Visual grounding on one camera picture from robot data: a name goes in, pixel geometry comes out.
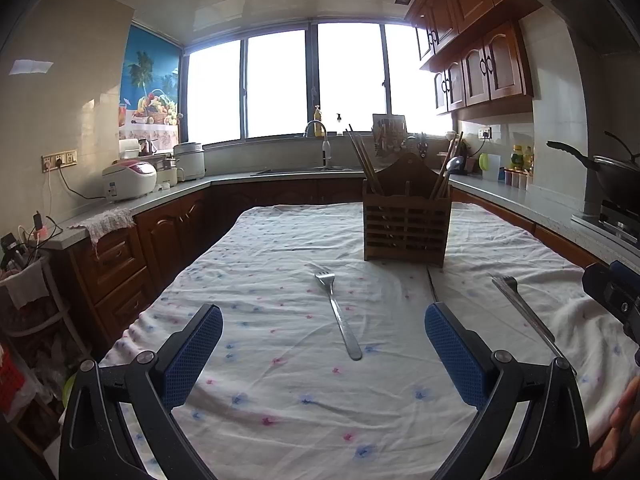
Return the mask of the person right hand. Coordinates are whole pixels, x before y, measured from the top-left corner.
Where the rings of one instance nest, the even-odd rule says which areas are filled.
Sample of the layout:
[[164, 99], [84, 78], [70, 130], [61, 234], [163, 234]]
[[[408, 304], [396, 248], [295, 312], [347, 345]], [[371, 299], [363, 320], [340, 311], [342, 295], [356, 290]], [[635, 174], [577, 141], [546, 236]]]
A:
[[620, 439], [623, 437], [624, 429], [628, 426], [631, 437], [639, 432], [639, 410], [634, 408], [634, 400], [639, 392], [639, 377], [636, 376], [627, 386], [617, 406], [610, 417], [610, 431], [604, 439], [601, 447], [594, 454], [592, 471], [600, 472], [608, 469], [614, 463]]

